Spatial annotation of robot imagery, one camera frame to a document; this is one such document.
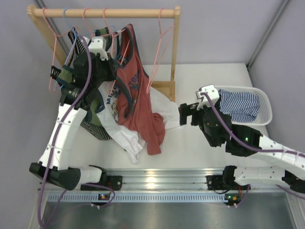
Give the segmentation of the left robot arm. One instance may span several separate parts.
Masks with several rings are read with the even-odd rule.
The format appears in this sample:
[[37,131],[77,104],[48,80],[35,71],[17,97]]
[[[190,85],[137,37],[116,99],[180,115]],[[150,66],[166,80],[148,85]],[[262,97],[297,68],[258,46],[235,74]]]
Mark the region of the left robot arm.
[[42,180],[42,186],[52,184],[65,190],[106,189],[107,172],[94,165],[71,167],[70,153],[83,121],[90,122],[93,114],[104,108],[99,86],[115,77],[116,68],[107,54],[83,52],[73,61],[69,80],[60,80],[61,91],[58,115],[50,140],[38,162],[29,171]]

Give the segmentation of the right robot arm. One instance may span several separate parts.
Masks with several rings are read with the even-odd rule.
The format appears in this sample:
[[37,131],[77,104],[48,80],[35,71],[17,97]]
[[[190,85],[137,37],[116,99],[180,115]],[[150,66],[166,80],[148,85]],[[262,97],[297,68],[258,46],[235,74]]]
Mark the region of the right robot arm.
[[273,141],[260,131],[246,125],[232,124],[227,114],[217,108],[198,103],[181,104],[178,108],[180,125],[198,126],[211,147],[225,145],[225,152],[238,157],[263,160],[268,167],[226,166],[220,178],[209,178],[209,189],[246,188],[251,184],[288,187],[298,193],[305,192],[305,155]]

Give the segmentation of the red tank top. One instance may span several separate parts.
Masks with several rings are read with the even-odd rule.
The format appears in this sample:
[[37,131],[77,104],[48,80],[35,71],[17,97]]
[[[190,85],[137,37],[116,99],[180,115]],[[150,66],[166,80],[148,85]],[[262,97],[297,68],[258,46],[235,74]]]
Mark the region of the red tank top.
[[160,145],[165,137],[165,124],[159,113],[152,112],[150,94],[146,92],[149,75],[143,68],[138,51],[135,31],[127,24],[121,33],[120,52],[114,63],[117,65],[116,84],[118,122],[129,130],[138,132],[147,143],[149,155],[160,154]]

